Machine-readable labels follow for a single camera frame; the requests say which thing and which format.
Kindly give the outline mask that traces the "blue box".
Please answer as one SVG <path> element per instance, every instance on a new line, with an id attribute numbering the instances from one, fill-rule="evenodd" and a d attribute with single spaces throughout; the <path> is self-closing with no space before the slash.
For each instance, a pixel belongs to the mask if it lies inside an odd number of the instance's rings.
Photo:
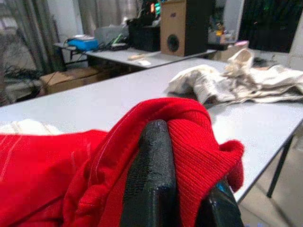
<path id="1" fill-rule="evenodd" d="M 98 41 L 96 39 L 70 39 L 67 44 L 76 47 L 80 51 L 92 51 L 98 48 Z"/>

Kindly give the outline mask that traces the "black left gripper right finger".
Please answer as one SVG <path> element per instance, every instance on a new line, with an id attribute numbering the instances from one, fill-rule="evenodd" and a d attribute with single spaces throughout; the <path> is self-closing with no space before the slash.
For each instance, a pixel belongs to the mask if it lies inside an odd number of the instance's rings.
<path id="1" fill-rule="evenodd" d="M 197 227 L 244 227 L 239 206 L 226 179 L 217 182 L 201 201 Z"/>

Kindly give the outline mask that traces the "black storage box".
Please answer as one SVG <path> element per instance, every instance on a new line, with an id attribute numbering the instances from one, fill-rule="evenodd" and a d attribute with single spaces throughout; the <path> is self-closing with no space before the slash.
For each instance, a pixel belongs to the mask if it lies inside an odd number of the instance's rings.
<path id="1" fill-rule="evenodd" d="M 138 19 L 127 21 L 129 45 L 147 52 L 160 51 L 160 26 L 143 26 Z"/>

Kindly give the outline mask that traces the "crumpled cream denim garment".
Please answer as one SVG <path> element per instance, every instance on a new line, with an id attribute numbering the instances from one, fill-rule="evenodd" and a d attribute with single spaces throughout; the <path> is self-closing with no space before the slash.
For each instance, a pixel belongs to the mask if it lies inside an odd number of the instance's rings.
<path id="1" fill-rule="evenodd" d="M 224 72 L 206 64 L 180 71 L 167 88 L 179 95 L 194 93 L 197 100 L 213 105 L 303 102 L 303 71 L 280 64 L 253 67 L 254 54 L 242 49 L 230 57 Z"/>

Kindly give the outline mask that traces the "flat brown cardboard box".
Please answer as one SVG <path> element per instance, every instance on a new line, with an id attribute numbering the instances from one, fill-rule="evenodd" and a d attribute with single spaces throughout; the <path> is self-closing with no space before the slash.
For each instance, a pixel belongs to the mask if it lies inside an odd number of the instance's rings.
<path id="1" fill-rule="evenodd" d="M 101 72 L 92 67 L 57 71 L 40 77 L 46 94 L 81 87 L 101 80 Z"/>

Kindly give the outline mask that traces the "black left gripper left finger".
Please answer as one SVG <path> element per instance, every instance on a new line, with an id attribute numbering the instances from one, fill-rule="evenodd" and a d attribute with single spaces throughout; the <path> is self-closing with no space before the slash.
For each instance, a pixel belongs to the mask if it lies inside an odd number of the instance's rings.
<path id="1" fill-rule="evenodd" d="M 127 173 L 120 227 L 173 227 L 177 183 L 168 125 L 149 122 Z"/>

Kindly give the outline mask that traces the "grey curtain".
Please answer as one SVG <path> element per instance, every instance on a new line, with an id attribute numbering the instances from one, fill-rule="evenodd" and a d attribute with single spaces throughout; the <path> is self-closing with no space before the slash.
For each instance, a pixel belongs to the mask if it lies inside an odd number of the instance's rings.
<path id="1" fill-rule="evenodd" d="M 47 0 L 4 0 L 17 22 L 36 68 L 45 74 L 65 69 Z"/>

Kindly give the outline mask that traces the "cream denim jacket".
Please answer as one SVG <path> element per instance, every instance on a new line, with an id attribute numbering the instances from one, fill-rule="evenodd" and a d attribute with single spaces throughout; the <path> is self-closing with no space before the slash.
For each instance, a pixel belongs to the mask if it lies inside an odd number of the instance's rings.
<path id="1" fill-rule="evenodd" d="M 0 122 L 0 134 L 60 135 L 63 132 L 50 124 L 25 119 L 7 123 Z"/>

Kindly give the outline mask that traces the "black table leg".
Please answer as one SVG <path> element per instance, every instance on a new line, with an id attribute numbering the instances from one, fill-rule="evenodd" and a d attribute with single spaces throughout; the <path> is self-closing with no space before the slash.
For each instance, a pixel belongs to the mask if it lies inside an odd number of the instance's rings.
<path id="1" fill-rule="evenodd" d="M 285 160 L 286 160 L 288 151 L 289 151 L 290 146 L 291 146 L 291 144 L 292 144 L 292 140 L 293 140 L 293 136 L 292 136 L 292 137 L 287 141 L 287 143 L 283 146 L 283 150 L 282 150 L 281 157 L 280 157 L 280 159 L 279 159 L 279 162 L 278 162 L 278 165 L 277 165 L 277 167 L 276 167 L 274 176 L 273 176 L 273 178 L 272 178 L 272 181 L 271 181 L 269 190 L 268 190 L 268 192 L 267 192 L 267 197 L 268 197 L 268 198 L 272 198 L 272 195 L 273 195 L 273 192 L 274 192 L 274 190 L 275 190 L 277 181 L 278 181 L 278 179 L 279 179 L 279 176 L 280 176 L 280 174 L 281 174 L 281 171 L 282 171 L 284 162 L 285 162 Z"/>

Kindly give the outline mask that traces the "wooden speaker box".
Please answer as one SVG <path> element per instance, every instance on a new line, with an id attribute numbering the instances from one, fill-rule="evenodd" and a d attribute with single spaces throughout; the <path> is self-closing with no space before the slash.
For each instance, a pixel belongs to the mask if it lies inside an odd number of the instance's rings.
<path id="1" fill-rule="evenodd" d="M 160 50 L 189 56 L 207 51 L 215 0 L 168 0 L 161 4 Z"/>

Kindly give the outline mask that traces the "red striped polo shirt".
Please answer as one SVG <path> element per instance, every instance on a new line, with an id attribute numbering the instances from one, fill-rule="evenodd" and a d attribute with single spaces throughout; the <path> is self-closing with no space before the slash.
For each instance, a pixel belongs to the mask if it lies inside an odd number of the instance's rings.
<path id="1" fill-rule="evenodd" d="M 200 201 L 227 177 L 243 185 L 244 146 L 219 144 L 197 101 L 158 98 L 134 106 L 109 131 L 58 136 L 0 134 L 0 227 L 118 227 L 126 173 L 151 121 L 168 125 L 181 227 L 194 227 Z"/>

